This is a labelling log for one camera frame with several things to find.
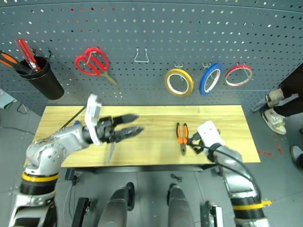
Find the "white sneaker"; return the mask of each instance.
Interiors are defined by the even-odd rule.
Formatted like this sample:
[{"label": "white sneaker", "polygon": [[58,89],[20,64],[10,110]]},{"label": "white sneaker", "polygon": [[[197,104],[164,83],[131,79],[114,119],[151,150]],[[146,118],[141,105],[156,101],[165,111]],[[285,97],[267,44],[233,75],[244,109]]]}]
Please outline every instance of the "white sneaker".
[{"label": "white sneaker", "polygon": [[286,134],[286,129],[284,126],[285,122],[283,122],[283,119],[285,119],[286,117],[277,114],[273,108],[263,112],[262,118],[264,119],[264,121],[272,131],[280,135]]},{"label": "white sneaker", "polygon": [[293,158],[293,161],[298,165],[297,159],[300,155],[303,155],[303,151],[298,146],[290,147],[290,154]]},{"label": "white sneaker", "polygon": [[265,96],[265,99],[268,107],[273,108],[274,106],[278,105],[281,100],[284,99],[283,91],[280,88],[273,90]]}]

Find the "yellow tape roll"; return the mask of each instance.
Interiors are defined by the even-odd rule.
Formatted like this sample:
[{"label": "yellow tape roll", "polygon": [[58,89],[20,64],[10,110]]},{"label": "yellow tape roll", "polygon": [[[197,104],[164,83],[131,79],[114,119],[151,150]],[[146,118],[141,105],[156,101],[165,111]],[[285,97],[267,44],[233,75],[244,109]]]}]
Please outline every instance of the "yellow tape roll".
[{"label": "yellow tape roll", "polygon": [[[186,81],[187,89],[185,91],[177,91],[172,87],[172,85],[170,84],[170,78],[173,75],[178,75]],[[189,96],[192,93],[193,88],[194,88],[194,81],[191,78],[191,76],[187,72],[185,72],[184,70],[181,70],[181,69],[172,69],[172,70],[168,71],[165,76],[164,83],[165,83],[167,90],[170,93],[174,94],[175,96],[179,96],[179,97]]]}]

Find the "wooden table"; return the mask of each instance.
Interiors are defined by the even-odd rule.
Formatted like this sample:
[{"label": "wooden table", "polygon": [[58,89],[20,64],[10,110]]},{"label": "wooden table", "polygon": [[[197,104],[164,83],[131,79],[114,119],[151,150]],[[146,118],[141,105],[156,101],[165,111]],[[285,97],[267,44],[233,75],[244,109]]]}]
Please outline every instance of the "wooden table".
[{"label": "wooden table", "polygon": [[[80,109],[81,106],[47,106],[34,140],[53,134]],[[189,146],[186,156],[182,156],[176,139],[177,122],[186,122],[191,136],[196,133],[198,125],[208,120],[221,131],[226,145],[242,154],[244,162],[260,162],[240,105],[103,106],[100,117],[128,113],[137,113],[140,118],[124,127],[137,124],[145,129],[140,135],[116,144],[110,166],[210,164],[204,153],[197,155]],[[84,114],[85,111],[75,120],[84,124]],[[100,147],[92,144],[87,149],[73,152],[62,167],[105,166],[109,147],[108,144]]]}]

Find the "black cable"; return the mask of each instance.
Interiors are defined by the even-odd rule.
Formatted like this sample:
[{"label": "black cable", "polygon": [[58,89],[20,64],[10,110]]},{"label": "black cable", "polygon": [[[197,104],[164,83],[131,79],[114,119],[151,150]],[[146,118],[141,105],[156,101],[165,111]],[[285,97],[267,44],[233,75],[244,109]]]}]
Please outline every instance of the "black cable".
[{"label": "black cable", "polygon": [[259,200],[261,200],[261,197],[262,197],[262,196],[261,196],[261,190],[260,190],[260,188],[259,188],[259,186],[258,186],[258,184],[257,184],[257,182],[256,182],[256,180],[255,180],[255,178],[254,178],[253,175],[251,174],[250,170],[249,170],[241,161],[239,161],[239,160],[236,159],[235,157],[233,157],[233,156],[231,156],[231,155],[229,155],[229,154],[227,154],[227,153],[225,153],[225,152],[223,152],[223,151],[220,151],[220,150],[217,150],[217,149],[213,149],[213,148],[210,148],[210,147],[206,147],[206,146],[203,146],[203,148],[206,148],[206,149],[209,149],[209,150],[212,150],[212,151],[216,151],[216,152],[218,152],[218,153],[220,153],[220,154],[222,154],[222,155],[225,155],[225,156],[231,158],[231,159],[234,160],[235,162],[239,163],[239,164],[243,167],[243,169],[246,171],[246,173],[250,176],[249,178],[248,178],[247,176],[245,176],[244,174],[240,173],[239,171],[233,169],[233,168],[230,168],[230,167],[228,167],[228,166],[225,166],[225,165],[222,165],[222,164],[216,162],[216,164],[218,164],[219,166],[222,166],[222,167],[224,167],[224,168],[227,168],[227,169],[229,169],[229,170],[231,170],[231,171],[233,171],[233,172],[239,174],[240,176],[244,177],[244,178],[247,179],[248,181],[250,181],[250,182],[256,187],[256,190],[257,190],[257,192],[258,192]]},{"label": "black cable", "polygon": [[15,129],[15,130],[18,130],[18,131],[28,132],[28,133],[30,133],[30,134],[35,135],[35,134],[34,134],[33,132],[31,132],[31,131],[25,131],[25,130],[22,130],[22,129],[17,129],[17,128],[15,128],[15,127],[3,127],[3,126],[0,126],[0,128],[2,128],[2,129]]},{"label": "black cable", "polygon": [[179,183],[182,182],[182,177],[176,176],[176,175],[174,175],[174,174],[171,174],[170,176],[171,176],[171,178],[176,179]]},{"label": "black cable", "polygon": [[62,127],[61,129],[65,128],[69,123],[71,123],[72,120],[74,120],[84,109],[86,106],[83,106],[71,119],[69,119]]}]

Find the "blue tape roll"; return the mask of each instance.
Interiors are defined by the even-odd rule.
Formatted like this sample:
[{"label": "blue tape roll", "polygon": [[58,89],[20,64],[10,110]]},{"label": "blue tape roll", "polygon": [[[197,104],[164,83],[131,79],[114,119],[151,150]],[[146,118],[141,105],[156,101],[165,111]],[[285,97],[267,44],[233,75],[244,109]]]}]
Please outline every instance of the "blue tape roll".
[{"label": "blue tape roll", "polygon": [[[199,85],[199,91],[200,94],[203,96],[207,96],[210,94],[211,90],[215,87],[216,83],[219,81],[220,74],[223,72],[223,67],[219,63],[214,63],[212,64],[203,74],[201,80],[200,80],[200,85]],[[210,77],[212,73],[215,73],[215,80],[211,84],[211,86],[205,90],[205,84]]]}]

